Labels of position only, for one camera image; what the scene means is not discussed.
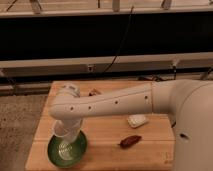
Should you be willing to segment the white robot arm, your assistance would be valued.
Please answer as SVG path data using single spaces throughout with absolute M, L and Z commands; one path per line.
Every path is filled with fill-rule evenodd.
M 67 84 L 50 107 L 73 138 L 86 117 L 150 113 L 175 117 L 172 171 L 213 171 L 213 81 L 148 82 L 90 97 Z

